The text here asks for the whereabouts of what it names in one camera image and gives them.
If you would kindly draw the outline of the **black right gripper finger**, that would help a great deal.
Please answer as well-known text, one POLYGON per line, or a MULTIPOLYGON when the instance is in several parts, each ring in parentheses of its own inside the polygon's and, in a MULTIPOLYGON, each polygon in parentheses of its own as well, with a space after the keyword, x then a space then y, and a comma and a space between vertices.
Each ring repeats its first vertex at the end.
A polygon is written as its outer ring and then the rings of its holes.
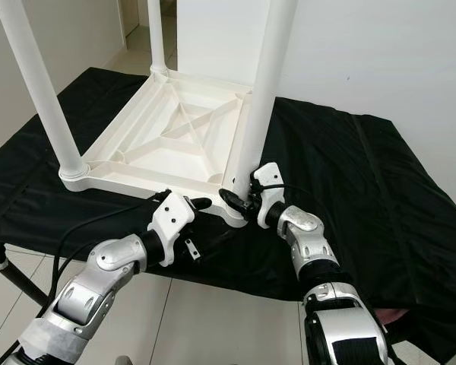
POLYGON ((248 202, 235 194, 235 192, 231 190, 219 190, 219 197, 225 202, 228 208, 232 208, 235 212, 238 212, 242 218, 250 217, 248 202))

